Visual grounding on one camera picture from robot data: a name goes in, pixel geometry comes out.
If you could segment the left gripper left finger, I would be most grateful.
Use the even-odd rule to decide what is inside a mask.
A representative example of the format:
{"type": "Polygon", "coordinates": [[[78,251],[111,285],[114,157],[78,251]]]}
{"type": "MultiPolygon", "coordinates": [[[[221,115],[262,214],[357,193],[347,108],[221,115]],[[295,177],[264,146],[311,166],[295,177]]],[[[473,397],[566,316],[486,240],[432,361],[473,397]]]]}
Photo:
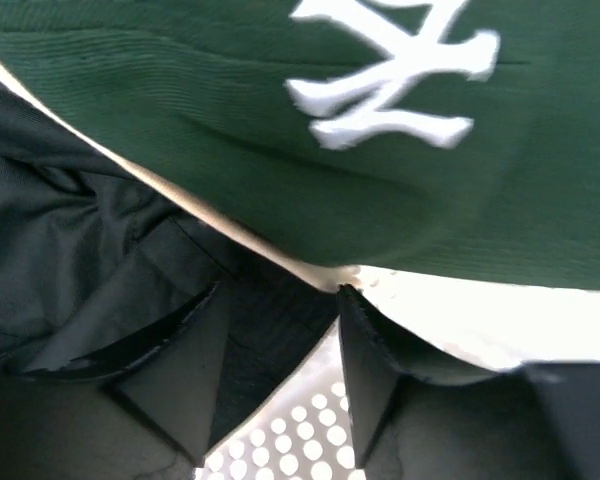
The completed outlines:
{"type": "Polygon", "coordinates": [[[0,375],[0,479],[190,479],[230,326],[217,283],[75,369],[0,375]]]}

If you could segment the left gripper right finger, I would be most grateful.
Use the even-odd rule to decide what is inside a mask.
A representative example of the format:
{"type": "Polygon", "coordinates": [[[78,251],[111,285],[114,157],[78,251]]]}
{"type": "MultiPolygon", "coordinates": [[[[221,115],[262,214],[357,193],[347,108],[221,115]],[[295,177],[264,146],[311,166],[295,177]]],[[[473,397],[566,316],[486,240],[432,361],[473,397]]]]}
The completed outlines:
{"type": "Polygon", "coordinates": [[[600,363],[496,373],[337,295],[355,464],[370,479],[600,479],[600,363]]]}

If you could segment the beige bucket hat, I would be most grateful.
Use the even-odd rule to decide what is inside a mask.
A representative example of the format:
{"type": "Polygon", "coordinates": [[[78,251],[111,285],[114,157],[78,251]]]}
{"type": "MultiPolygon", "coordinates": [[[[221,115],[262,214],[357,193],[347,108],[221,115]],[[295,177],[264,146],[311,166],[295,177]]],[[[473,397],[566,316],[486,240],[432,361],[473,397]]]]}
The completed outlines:
{"type": "Polygon", "coordinates": [[[590,291],[600,321],[600,32],[505,34],[485,82],[420,81],[466,114],[451,150],[383,134],[320,148],[296,77],[367,72],[341,33],[186,40],[0,31],[0,373],[146,378],[245,334],[271,389],[339,312],[350,266],[590,291]]]}

